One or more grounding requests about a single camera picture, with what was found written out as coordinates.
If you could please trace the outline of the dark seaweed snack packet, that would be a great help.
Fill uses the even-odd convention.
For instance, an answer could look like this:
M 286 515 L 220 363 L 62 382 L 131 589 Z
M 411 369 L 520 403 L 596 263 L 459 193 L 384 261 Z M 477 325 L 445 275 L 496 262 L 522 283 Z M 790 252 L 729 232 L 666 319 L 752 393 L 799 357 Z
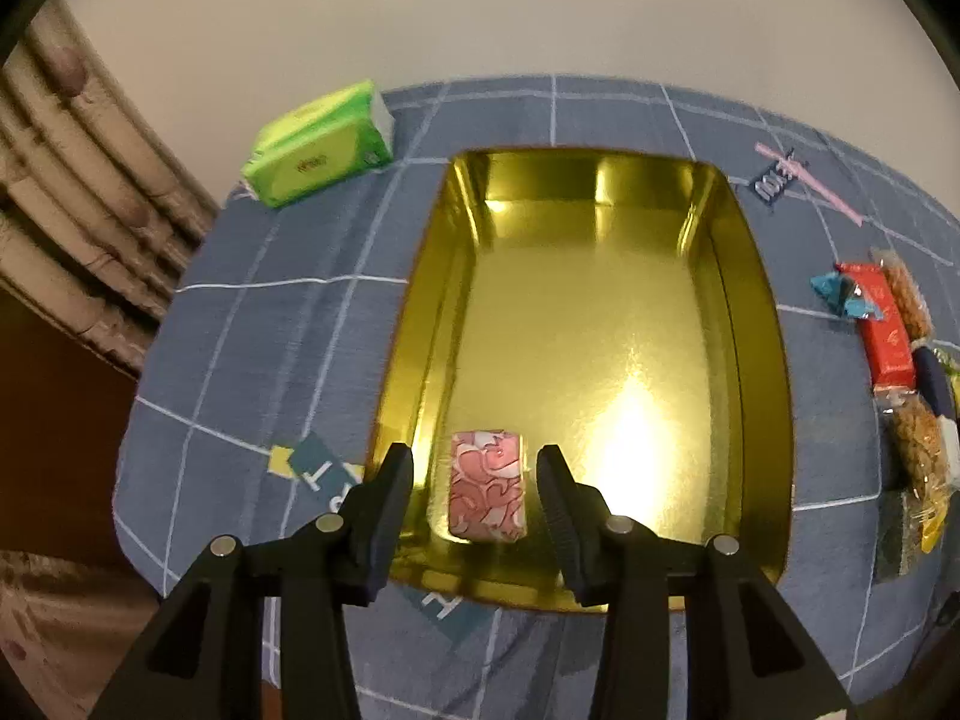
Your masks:
M 878 500 L 874 582 L 908 575 L 923 555 L 921 507 L 910 489 L 885 491 Z

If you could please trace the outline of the blue white snack pack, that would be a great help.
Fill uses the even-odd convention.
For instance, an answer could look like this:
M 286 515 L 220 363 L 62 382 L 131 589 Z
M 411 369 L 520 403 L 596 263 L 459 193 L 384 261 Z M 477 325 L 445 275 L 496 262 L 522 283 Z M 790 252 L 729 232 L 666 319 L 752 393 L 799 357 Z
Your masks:
M 946 452 L 946 477 L 952 489 L 958 488 L 958 426 L 953 405 L 952 387 L 946 371 L 935 355 L 934 349 L 920 344 L 913 349 L 913 364 L 916 369 L 918 390 L 937 419 Z

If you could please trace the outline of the green small snack packet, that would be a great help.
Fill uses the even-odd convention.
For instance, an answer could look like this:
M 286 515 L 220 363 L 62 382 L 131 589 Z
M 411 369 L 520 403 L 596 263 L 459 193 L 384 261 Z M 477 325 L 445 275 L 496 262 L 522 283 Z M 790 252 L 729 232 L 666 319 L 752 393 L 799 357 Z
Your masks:
M 934 353 L 937 359 L 939 359 L 940 366 L 944 369 L 944 374 L 946 374 L 950 380 L 960 379 L 960 364 L 958 364 L 957 359 L 942 348 L 935 348 Z

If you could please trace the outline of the green tissue pack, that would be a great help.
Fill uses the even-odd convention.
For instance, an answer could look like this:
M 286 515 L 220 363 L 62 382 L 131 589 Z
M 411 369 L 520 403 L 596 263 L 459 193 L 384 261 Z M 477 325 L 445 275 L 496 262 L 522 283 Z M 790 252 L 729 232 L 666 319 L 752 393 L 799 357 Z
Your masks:
M 242 180 L 270 208 L 394 160 L 394 116 L 371 80 L 324 94 L 264 125 Z

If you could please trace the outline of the clear pack orange biscuits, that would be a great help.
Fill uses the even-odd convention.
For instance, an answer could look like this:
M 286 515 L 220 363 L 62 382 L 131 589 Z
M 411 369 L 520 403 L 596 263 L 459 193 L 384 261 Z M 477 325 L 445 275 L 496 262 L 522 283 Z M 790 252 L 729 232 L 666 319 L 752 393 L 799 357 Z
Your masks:
M 918 283 L 908 270 L 907 264 L 893 249 L 871 249 L 871 259 L 880 266 L 890 293 L 905 324 L 908 337 L 913 341 L 930 340 L 934 337 L 934 322 L 928 303 Z

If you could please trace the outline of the pink patterned candy box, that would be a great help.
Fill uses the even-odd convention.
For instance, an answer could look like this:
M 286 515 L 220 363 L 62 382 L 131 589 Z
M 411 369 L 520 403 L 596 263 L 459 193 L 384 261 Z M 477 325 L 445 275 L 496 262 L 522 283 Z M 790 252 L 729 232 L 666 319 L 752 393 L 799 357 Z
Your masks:
M 509 431 L 459 431 L 452 434 L 449 460 L 449 535 L 472 543 L 523 539 L 523 438 Z

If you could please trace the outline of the red snack packet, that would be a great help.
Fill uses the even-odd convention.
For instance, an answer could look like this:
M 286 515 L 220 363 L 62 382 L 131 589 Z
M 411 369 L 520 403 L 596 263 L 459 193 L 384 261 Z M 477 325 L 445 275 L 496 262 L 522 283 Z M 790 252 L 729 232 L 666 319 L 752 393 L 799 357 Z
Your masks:
M 914 390 L 916 369 L 910 337 L 884 271 L 872 263 L 839 262 L 835 268 L 846 277 L 853 278 L 866 298 L 877 305 L 882 314 L 880 319 L 857 321 L 871 369 L 872 388 L 876 392 L 895 388 Z

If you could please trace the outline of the red gold toffee tin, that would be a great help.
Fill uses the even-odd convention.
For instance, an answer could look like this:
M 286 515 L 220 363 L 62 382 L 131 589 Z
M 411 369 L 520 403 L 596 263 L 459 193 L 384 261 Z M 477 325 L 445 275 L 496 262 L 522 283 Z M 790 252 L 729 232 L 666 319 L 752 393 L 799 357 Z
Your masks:
M 516 543 L 449 525 L 452 441 L 560 447 L 579 483 L 664 538 L 788 557 L 793 410 L 778 311 L 721 171 L 599 148 L 472 149 L 431 192 L 368 460 L 412 450 L 391 567 L 425 592 L 569 613 L 544 512 Z

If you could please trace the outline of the blue checked tablecloth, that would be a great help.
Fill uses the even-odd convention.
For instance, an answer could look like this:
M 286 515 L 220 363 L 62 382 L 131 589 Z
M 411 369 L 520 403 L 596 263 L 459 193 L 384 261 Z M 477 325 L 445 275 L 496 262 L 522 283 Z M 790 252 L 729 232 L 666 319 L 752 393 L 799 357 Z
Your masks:
M 167 592 L 213 536 L 270 541 L 347 489 L 370 437 L 405 280 L 444 164 L 464 149 L 589 145 L 726 172 L 788 348 L 796 483 L 784 598 L 867 717 L 958 712 L 958 538 L 875 583 L 893 460 L 859 333 L 809 281 L 895 249 L 958 344 L 958 216 L 822 128 L 652 82 L 501 76 L 387 94 L 395 160 L 272 210 L 233 188 L 146 356 L 122 442 L 122 551 Z

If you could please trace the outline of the beige patterned curtain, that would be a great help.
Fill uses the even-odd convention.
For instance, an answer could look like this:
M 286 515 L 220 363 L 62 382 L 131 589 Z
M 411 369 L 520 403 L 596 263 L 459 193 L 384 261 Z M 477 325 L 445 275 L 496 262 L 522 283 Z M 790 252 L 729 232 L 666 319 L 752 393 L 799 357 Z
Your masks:
M 216 214 L 47 0 L 2 65 L 3 288 L 138 374 Z

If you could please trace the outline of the brown wooden cabinet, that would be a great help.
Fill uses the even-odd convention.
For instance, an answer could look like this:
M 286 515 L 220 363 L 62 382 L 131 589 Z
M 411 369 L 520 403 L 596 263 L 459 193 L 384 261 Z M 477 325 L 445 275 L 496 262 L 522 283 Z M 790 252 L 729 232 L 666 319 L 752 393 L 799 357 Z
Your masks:
M 133 388 L 3 296 L 3 717 L 86 717 L 158 608 L 112 525 Z

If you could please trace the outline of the clear bag brown snacks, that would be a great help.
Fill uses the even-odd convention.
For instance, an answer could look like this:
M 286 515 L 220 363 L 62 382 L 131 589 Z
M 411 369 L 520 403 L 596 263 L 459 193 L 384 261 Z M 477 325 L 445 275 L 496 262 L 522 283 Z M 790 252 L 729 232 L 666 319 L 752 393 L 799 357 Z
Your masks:
M 934 411 L 918 392 L 887 388 L 875 397 L 884 449 L 884 488 L 908 491 L 924 515 L 949 505 L 947 450 Z

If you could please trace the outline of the blue candy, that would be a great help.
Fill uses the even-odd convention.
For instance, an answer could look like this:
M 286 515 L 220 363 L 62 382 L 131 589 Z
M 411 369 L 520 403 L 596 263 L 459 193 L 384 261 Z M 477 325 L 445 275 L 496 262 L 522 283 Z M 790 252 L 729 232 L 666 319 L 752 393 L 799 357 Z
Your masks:
M 884 310 L 854 278 L 830 271 L 811 278 L 812 289 L 833 314 L 845 319 L 884 320 Z

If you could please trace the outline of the yellow snack bag silver seam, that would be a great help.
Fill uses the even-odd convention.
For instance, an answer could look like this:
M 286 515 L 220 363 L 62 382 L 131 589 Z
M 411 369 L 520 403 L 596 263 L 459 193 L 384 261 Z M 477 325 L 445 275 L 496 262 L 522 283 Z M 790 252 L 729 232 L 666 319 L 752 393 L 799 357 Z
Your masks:
M 913 541 L 923 554 L 931 554 L 946 528 L 953 488 L 945 481 L 930 481 L 923 494 L 910 496 Z

